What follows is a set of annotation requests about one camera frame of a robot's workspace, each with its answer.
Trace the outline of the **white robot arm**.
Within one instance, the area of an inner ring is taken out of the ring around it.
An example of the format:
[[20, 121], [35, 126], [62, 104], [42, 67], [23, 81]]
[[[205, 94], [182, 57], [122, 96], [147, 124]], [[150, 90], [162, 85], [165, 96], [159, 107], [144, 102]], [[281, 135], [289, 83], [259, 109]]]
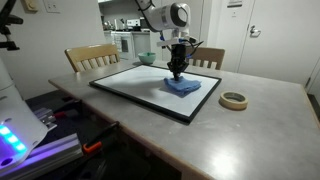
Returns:
[[191, 44], [189, 26], [191, 22], [190, 7], [185, 3], [172, 3], [156, 7], [152, 0], [134, 0], [138, 10], [144, 16], [149, 29], [160, 33], [158, 47], [168, 48], [171, 60], [167, 63], [175, 81], [187, 68], [186, 46]]

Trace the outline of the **white robot base blue light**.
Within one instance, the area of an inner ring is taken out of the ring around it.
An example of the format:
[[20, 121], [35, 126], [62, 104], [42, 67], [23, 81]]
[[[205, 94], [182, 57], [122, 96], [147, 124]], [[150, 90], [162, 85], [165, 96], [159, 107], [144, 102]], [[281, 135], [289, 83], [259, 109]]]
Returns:
[[21, 164], [47, 132], [0, 59], [0, 174]]

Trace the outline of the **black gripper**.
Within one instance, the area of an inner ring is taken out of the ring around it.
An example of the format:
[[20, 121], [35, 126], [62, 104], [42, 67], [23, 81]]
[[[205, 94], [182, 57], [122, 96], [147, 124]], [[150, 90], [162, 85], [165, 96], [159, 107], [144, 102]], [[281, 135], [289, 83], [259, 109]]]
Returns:
[[171, 60], [167, 63], [168, 68], [173, 72], [173, 79], [180, 80], [181, 72], [183, 72], [188, 63], [186, 62], [186, 46], [183, 44], [176, 44], [171, 49]]

